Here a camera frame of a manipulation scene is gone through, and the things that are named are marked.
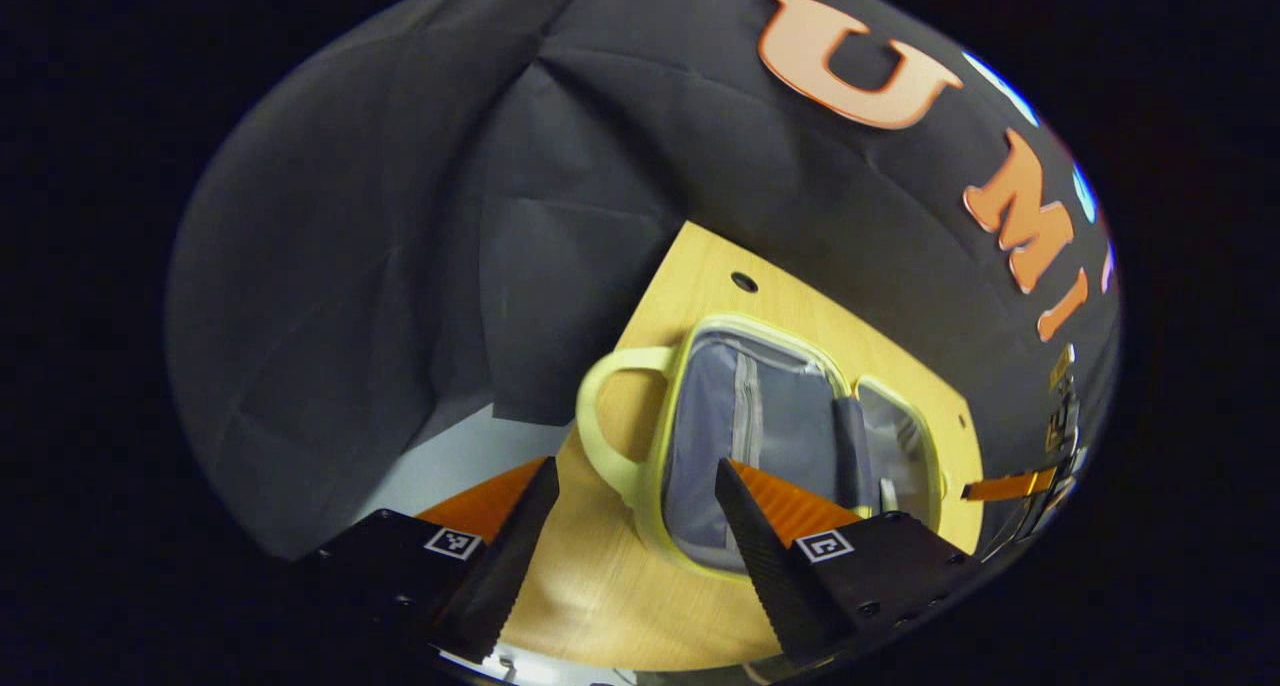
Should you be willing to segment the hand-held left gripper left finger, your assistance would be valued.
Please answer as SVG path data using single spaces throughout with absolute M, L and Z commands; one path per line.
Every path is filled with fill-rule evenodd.
M 559 493 L 556 459 L 541 457 L 416 516 L 375 509 L 292 567 L 330 622 L 479 663 L 495 649 Z

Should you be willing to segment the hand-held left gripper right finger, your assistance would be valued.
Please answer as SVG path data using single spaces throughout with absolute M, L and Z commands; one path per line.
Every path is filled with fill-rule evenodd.
M 726 458 L 716 499 L 783 654 L 806 669 L 868 655 L 980 582 L 977 557 L 900 509 L 863 518 Z

